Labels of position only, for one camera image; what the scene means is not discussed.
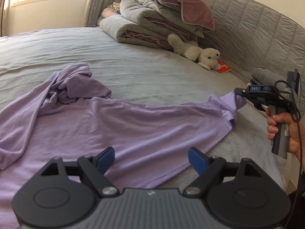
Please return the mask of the person's right hand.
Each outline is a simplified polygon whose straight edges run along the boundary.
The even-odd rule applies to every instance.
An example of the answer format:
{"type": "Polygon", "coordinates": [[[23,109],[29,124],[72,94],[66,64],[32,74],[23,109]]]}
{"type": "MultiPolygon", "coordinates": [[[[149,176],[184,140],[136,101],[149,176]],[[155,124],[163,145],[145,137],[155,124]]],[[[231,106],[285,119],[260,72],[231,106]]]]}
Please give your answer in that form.
{"type": "Polygon", "coordinates": [[[278,133],[277,124],[286,123],[288,125],[288,148],[287,151],[293,154],[301,163],[304,165],[304,125],[299,123],[299,128],[301,132],[302,144],[300,145],[299,134],[298,134],[298,125],[292,120],[292,117],[289,113],[281,113],[278,115],[271,116],[270,109],[266,109],[267,116],[267,138],[273,140],[278,133]]]}

